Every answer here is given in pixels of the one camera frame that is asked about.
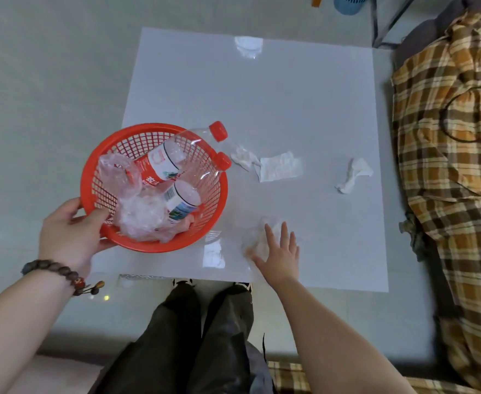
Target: bottle label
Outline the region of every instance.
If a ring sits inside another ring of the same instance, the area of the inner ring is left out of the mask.
[[[167,155],[164,143],[135,160],[142,174],[142,182],[157,185],[176,178],[181,172]]]
[[[177,192],[175,184],[164,193],[164,199],[166,200],[167,210],[169,215],[167,220],[170,224],[178,224],[189,213],[197,210],[198,206],[187,203]]]

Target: beaded bracelet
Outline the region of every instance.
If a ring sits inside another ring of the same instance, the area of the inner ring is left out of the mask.
[[[71,271],[71,268],[66,267],[64,264],[55,263],[53,260],[34,260],[24,265],[21,270],[22,275],[27,275],[34,270],[47,270],[56,272],[64,276],[71,282],[71,286],[74,286],[73,296],[80,296],[85,293],[91,293],[92,295],[98,294],[100,289],[106,284],[103,280],[99,281],[96,285],[87,285],[78,272]]]

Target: red bottle cap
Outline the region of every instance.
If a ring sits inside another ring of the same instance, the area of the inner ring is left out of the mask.
[[[224,152],[218,152],[213,158],[213,163],[219,171],[226,171],[231,167],[231,160]]]
[[[215,138],[217,142],[224,141],[226,138],[228,138],[228,132],[226,131],[226,128],[219,121],[216,121],[210,125],[210,131],[213,138]]]

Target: black cord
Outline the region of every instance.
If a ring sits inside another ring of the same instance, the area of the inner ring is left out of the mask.
[[[458,142],[462,142],[462,143],[465,143],[465,144],[473,144],[473,143],[481,143],[481,138],[478,138],[478,139],[475,139],[475,140],[462,140],[461,138],[457,138],[457,137],[454,137],[451,133],[449,133],[447,131],[447,126],[445,125],[445,120],[447,119],[447,115],[448,115],[448,108],[450,107],[450,105],[457,99],[459,98],[460,96],[462,96],[463,94],[466,94],[467,92],[469,91],[472,91],[472,90],[481,90],[481,85],[475,85],[474,87],[471,87],[469,88],[466,92],[462,92],[461,94],[459,95],[456,95],[454,98],[452,98],[448,103],[447,105],[445,105],[445,107],[443,109],[441,109],[439,111],[439,129],[441,130],[441,132],[443,132],[443,134],[445,134],[447,137],[449,138],[452,138],[454,141],[458,141]],[[476,114],[475,114],[475,118],[474,118],[474,124],[478,124],[480,123],[480,115],[481,115],[481,112],[480,112],[480,102],[477,103],[477,109],[476,109]]]

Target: person's left hand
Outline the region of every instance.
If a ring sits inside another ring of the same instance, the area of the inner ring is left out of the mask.
[[[109,211],[97,208],[88,216],[74,217],[80,208],[80,198],[69,199],[44,219],[38,258],[62,263],[87,277],[93,255],[115,244],[100,239],[100,227]]]

